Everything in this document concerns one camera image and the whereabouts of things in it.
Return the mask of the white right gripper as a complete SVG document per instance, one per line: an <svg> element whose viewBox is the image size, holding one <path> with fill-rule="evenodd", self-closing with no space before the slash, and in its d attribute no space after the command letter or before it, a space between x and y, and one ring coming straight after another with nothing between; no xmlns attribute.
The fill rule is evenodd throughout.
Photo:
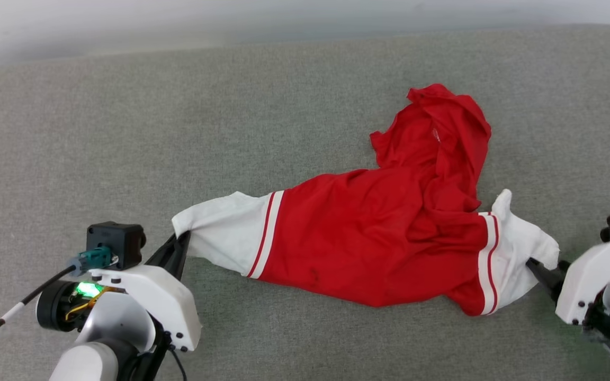
<svg viewBox="0 0 610 381"><path fill-rule="evenodd" d="M572 264L559 260L554 270L528 258L530 270L565 323L579 325L590 341L610 352L610 242L588 249Z"/></svg>

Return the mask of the grey fabric sofa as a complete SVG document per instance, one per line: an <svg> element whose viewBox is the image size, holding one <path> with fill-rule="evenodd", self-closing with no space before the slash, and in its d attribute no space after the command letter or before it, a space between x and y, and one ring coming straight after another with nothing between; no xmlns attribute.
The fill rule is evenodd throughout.
<svg viewBox="0 0 610 381"><path fill-rule="evenodd" d="M90 224L171 219L375 166L410 88L471 96L492 127L482 209L503 189L572 260L610 215L610 26L433 32L0 67L0 316L85 248ZM610 355L536 287L487 317L437 297L374 309L189 259L208 381L610 381Z"/></svg>

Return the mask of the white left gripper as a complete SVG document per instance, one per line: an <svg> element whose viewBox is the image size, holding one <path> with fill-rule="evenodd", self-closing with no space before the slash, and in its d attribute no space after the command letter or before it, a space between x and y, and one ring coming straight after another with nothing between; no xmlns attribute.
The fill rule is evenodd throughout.
<svg viewBox="0 0 610 381"><path fill-rule="evenodd" d="M138 352L154 350L156 340L169 340L174 349L193 351L201 337L202 325L191 291L180 280L184 272L191 232L172 235L146 260L128 270L90 270L103 288L85 318L66 313L87 298L77 291L76 282L58 280L40 295L37 322L46 330L78 330L77 343L100 339L122 340ZM170 273L166 267L170 261Z"/></svg>

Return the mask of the red and white shirt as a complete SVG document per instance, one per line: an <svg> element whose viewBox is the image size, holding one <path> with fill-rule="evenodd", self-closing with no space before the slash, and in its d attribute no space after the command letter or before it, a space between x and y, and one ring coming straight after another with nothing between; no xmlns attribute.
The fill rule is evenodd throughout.
<svg viewBox="0 0 610 381"><path fill-rule="evenodd" d="M322 174L262 197L235 192L172 219L193 256L242 276L372 307L445 296L492 314L555 269L559 245L511 211L502 190L479 212L491 126L474 99L433 84L409 90L375 169Z"/></svg>

